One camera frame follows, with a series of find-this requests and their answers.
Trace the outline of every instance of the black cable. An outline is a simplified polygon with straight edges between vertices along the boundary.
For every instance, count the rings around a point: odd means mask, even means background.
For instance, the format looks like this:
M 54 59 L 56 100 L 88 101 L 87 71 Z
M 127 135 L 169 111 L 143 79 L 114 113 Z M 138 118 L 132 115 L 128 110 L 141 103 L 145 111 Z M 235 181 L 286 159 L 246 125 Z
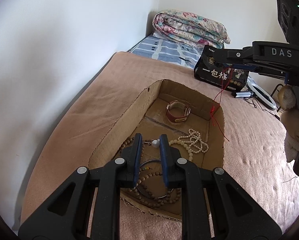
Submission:
M 258 102 L 257 100 L 257 97 L 249 97 L 249 98 L 243 98 L 243 100 L 247 103 L 249 103 L 250 105 L 253 105 L 254 108 L 256 109 L 257 108 L 257 105 L 254 103 L 254 100 L 257 102 L 257 104 L 259 105 L 260 109 L 262 109 L 262 111 L 266 111 L 266 112 L 269 112 L 271 115 L 275 116 L 275 118 L 280 121 L 280 118 L 279 116 L 277 116 L 276 114 L 273 114 L 271 113 L 270 111 L 268 111 L 267 109 L 263 109 L 262 106 L 260 105 L 260 103 Z

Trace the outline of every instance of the white wall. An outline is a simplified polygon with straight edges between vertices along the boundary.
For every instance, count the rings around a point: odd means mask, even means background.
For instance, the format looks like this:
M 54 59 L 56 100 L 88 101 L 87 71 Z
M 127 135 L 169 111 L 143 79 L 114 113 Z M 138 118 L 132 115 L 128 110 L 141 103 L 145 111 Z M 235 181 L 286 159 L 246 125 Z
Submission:
M 63 110 L 115 52 L 145 37 L 157 6 L 0 0 L 0 214 L 14 230 L 30 173 Z
M 228 49 L 251 46 L 253 41 L 284 42 L 277 20 L 276 0 L 160 0 L 159 9 L 190 11 L 221 22 L 228 31 Z M 252 73 L 255 81 L 268 92 L 281 83 L 279 80 Z

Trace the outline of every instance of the red string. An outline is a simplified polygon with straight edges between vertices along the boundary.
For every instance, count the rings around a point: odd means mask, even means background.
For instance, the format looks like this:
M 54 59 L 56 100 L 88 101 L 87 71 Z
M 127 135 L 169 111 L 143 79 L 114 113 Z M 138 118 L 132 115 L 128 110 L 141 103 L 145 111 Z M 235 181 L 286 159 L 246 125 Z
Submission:
M 229 141 L 229 140 L 227 139 L 227 137 L 225 136 L 225 134 L 223 133 L 222 129 L 220 128 L 220 126 L 219 126 L 219 124 L 218 124 L 216 118 L 214 117 L 214 112 L 215 112 L 215 106 L 214 106 L 214 103 L 215 103 L 216 98 L 217 98 L 218 95 L 220 94 L 220 99 L 219 99 L 219 105 L 220 105 L 220 102 L 222 101 L 222 92 L 223 92 L 223 91 L 227 88 L 227 86 L 229 85 L 229 83 L 230 83 L 230 81 L 231 81 L 231 79 L 232 79 L 233 70 L 231 69 L 231 71 L 230 71 L 230 77 L 229 77 L 228 83 L 227 83 L 227 85 L 226 85 L 225 87 L 223 87 L 223 81 L 224 81 L 223 76 L 224 76 L 224 73 L 223 73 L 223 72 L 221 72 L 221 73 L 222 73 L 222 83 L 221 83 L 222 88 L 221 88 L 221 91 L 220 91 L 220 92 L 215 96 L 215 98 L 214 98 L 213 106 L 212 106 L 212 108 L 211 108 L 210 114 L 211 114 L 211 119 L 212 119 L 212 122 L 213 122 L 213 126 L 215 126 L 215 124 L 214 124 L 214 120 L 215 120 L 216 123 L 217 123 L 217 125 L 218 125 L 218 127 L 219 127 L 219 129 L 220 129 L 220 131 L 221 131 L 221 133 L 222 133 L 223 136 L 226 138 L 226 140 Z

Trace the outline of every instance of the silver screw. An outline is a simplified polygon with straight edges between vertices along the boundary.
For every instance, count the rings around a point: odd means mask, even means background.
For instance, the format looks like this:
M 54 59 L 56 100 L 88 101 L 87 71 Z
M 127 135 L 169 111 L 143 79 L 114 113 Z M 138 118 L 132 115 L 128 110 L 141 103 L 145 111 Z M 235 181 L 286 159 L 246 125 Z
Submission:
M 215 173 L 218 175 L 222 175 L 222 174 L 224 174 L 224 170 L 222 168 L 216 168 Z
M 179 164 L 186 164 L 186 163 L 187 163 L 187 160 L 184 159 L 184 158 L 179 158 L 179 159 L 177 159 L 177 162 L 178 162 Z
M 123 159 L 123 158 L 117 158 L 116 160 L 115 160 L 115 163 L 116 164 L 123 164 L 125 162 L 125 159 Z
M 79 167 L 77 169 L 77 173 L 79 173 L 79 174 L 84 174 L 86 171 L 87 171 L 86 167 Z

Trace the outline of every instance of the folded blanket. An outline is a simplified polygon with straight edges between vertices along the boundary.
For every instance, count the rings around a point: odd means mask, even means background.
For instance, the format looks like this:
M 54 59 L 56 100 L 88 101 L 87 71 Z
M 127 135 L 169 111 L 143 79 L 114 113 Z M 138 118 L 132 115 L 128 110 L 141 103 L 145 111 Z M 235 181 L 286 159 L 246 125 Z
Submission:
M 164 10 L 155 15 L 153 27 L 171 41 L 196 48 L 210 45 L 218 49 L 229 44 L 227 30 L 221 23 L 194 13 Z

